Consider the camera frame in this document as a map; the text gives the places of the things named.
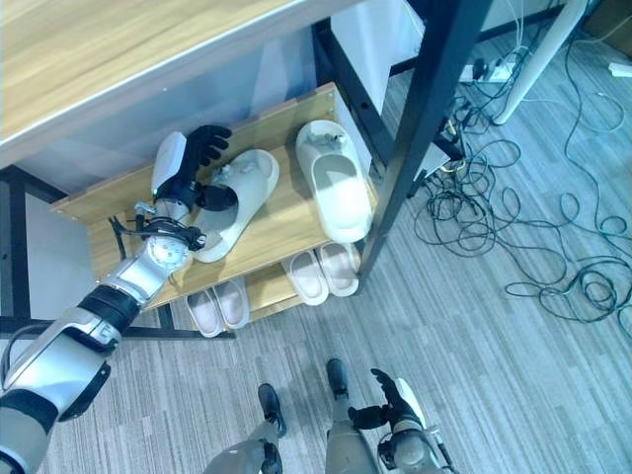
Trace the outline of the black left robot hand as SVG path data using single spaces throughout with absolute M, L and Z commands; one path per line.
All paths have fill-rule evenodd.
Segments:
M 179 131 L 165 137 L 156 154 L 151 192 L 153 201 L 172 201 L 192 210 L 196 204 L 211 211 L 222 211 L 237 203 L 236 193 L 223 185 L 201 185 L 198 169 L 221 158 L 229 146 L 232 131 L 221 125 L 207 124 L 188 135 Z

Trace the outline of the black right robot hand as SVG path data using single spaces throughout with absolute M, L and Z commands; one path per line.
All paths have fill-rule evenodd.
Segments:
M 348 416 L 353 427 L 358 430 L 373 430 L 388 424 L 393 429 L 402 421 L 411 421 L 420 426 L 422 424 L 421 418 L 400 394 L 395 380 L 376 367 L 372 368 L 370 372 L 379 383 L 386 403 L 361 409 L 349 407 Z

